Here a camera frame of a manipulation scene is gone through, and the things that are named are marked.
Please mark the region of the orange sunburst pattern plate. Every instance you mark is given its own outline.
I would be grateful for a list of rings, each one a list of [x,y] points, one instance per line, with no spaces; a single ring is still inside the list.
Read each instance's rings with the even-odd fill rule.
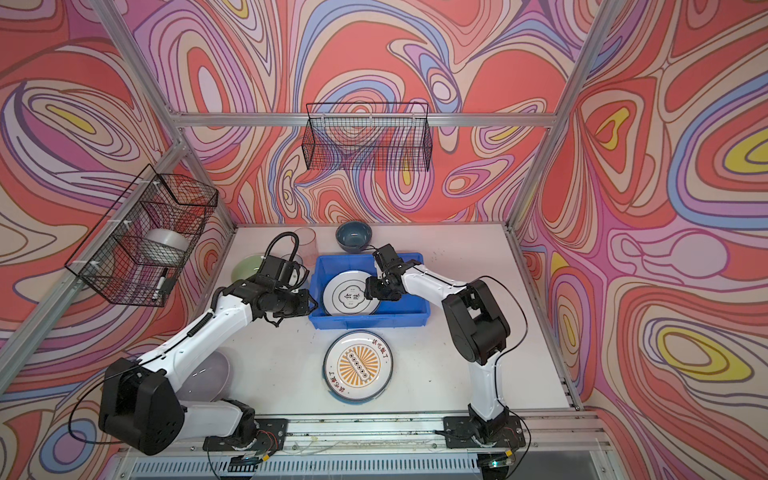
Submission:
[[[328,348],[323,379],[328,388],[352,398],[364,398],[389,385],[394,356],[380,335],[368,330],[349,331]]]

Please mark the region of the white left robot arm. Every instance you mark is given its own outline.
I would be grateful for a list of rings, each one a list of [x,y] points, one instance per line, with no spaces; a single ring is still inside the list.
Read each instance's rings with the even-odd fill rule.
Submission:
[[[105,372],[99,429],[145,455],[187,439],[251,447],[259,432],[252,407],[233,399],[182,401],[178,393],[205,359],[252,322],[278,326],[312,313],[318,303],[303,286],[308,275],[294,259],[268,255],[255,274],[218,288],[210,307],[171,339],[137,359],[116,360]]]

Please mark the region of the green clover pattern plate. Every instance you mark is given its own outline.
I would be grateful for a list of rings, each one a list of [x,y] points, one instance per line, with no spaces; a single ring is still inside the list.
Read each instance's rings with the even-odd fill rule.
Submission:
[[[378,299],[365,296],[366,280],[370,274],[349,270],[333,277],[323,291],[323,306],[330,316],[362,316],[373,314],[379,307]]]

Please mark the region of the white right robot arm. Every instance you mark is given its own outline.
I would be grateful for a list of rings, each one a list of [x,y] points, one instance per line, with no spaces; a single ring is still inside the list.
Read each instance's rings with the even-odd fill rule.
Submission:
[[[509,408],[502,400],[497,361],[511,329],[491,289],[480,279],[459,282],[404,260],[390,244],[373,250],[377,274],[366,279],[365,296],[395,302],[405,295],[439,307],[457,352],[469,364],[470,438],[481,444],[496,440],[506,427]]]

